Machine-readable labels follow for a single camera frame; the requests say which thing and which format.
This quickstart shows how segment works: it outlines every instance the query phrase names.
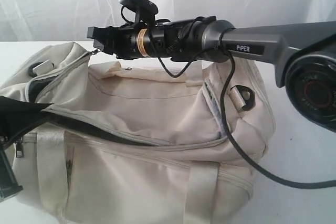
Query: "zipper pull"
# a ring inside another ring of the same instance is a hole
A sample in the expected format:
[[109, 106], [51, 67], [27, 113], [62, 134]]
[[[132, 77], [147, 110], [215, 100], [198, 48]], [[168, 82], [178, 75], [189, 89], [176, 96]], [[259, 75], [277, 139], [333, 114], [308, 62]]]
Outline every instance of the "zipper pull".
[[20, 137], [18, 140], [15, 141], [15, 157], [16, 158], [24, 157], [22, 137]]

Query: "beige bag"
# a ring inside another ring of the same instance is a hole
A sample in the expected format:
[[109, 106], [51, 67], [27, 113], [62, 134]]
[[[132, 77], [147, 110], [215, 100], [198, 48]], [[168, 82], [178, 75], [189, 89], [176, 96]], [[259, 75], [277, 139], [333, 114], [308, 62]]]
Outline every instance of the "beige bag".
[[[219, 109], [229, 62], [196, 62], [173, 79], [89, 59], [76, 43], [50, 46], [2, 86], [5, 97], [51, 104], [48, 123], [17, 143], [18, 200], [60, 222], [95, 224], [226, 223], [246, 204], [254, 171], [227, 140]], [[237, 85], [254, 92], [248, 111]], [[259, 161], [275, 125], [253, 62], [236, 59], [225, 108], [232, 135]]]

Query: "wire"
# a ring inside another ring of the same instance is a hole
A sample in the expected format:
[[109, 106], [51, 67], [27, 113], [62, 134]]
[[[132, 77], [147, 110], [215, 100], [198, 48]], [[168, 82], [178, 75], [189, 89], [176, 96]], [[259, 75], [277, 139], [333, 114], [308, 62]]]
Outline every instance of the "wire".
[[124, 9], [125, 9], [125, 6], [123, 5], [123, 6], [121, 7], [121, 9], [120, 9], [120, 15], [121, 15], [122, 19], [123, 19], [126, 23], [128, 23], [128, 24], [134, 24], [134, 22], [129, 21], [128, 19], [125, 18], [125, 16], [124, 16]]
[[249, 164], [251, 165], [254, 169], [256, 169], [257, 171], [259, 171], [261, 174], [263, 174], [264, 176], [266, 176], [267, 178], [282, 184], [284, 186], [289, 186], [289, 187], [293, 187], [293, 188], [299, 188], [299, 189], [322, 189], [322, 188], [328, 188], [328, 187], [336, 187], [336, 180], [329, 180], [329, 181], [324, 181], [324, 182], [316, 182], [316, 183], [300, 183], [300, 182], [294, 182], [294, 181], [290, 181], [284, 178], [280, 178], [276, 175], [274, 175], [273, 173], [267, 171], [266, 169], [264, 169], [263, 167], [261, 167], [260, 165], [258, 165], [253, 159], [251, 159], [246, 152], [244, 152], [244, 150], [239, 146], [239, 144], [236, 142], [236, 140], [234, 139], [234, 137], [232, 136], [229, 126], [228, 126], [228, 122], [227, 122], [227, 118], [226, 118], [226, 113], [225, 113], [225, 105], [224, 105], [224, 96], [226, 93], [226, 90], [228, 89], [229, 83], [232, 79], [232, 76], [235, 73], [235, 69], [236, 69], [236, 65], [235, 65], [235, 60], [231, 54], [231, 52], [229, 50], [227, 50], [225, 48], [225, 45], [222, 42], [222, 38], [224, 36], [224, 34], [226, 32], [228, 32], [229, 30], [232, 30], [234, 28], [229, 28], [225, 31], [223, 31], [219, 37], [218, 40], [218, 47], [214, 47], [214, 48], [209, 48], [209, 49], [205, 49], [202, 50], [201, 52], [197, 53], [194, 57], [192, 57], [189, 62], [185, 65], [185, 67], [181, 70], [180, 73], [174, 75], [172, 74], [167, 67], [164, 65], [162, 59], [159, 57], [159, 55], [157, 54], [157, 50], [155, 47], [155, 44], [153, 43], [153, 37], [151, 34], [151, 31], [149, 31], [149, 37], [150, 37], [150, 43], [151, 46], [153, 47], [154, 50], [154, 56], [156, 56], [159, 59], [160, 64], [162, 65], [163, 69], [167, 72], [167, 74], [169, 74], [169, 76], [173, 77], [173, 78], [177, 78], [179, 76], [181, 76], [184, 71], [190, 66], [190, 64], [196, 59], [196, 57], [199, 54], [202, 54], [206, 51], [210, 51], [210, 50], [218, 50], [220, 49], [223, 53], [224, 56], [227, 56], [231, 62], [231, 71], [224, 83], [224, 86], [222, 88], [221, 91], [221, 95], [220, 95], [220, 107], [221, 107], [221, 115], [222, 115], [222, 123], [223, 123], [223, 127], [224, 130], [226, 132], [227, 138], [228, 140], [231, 142], [232, 146], [236, 149], [236, 151], [242, 156], [242, 158]]

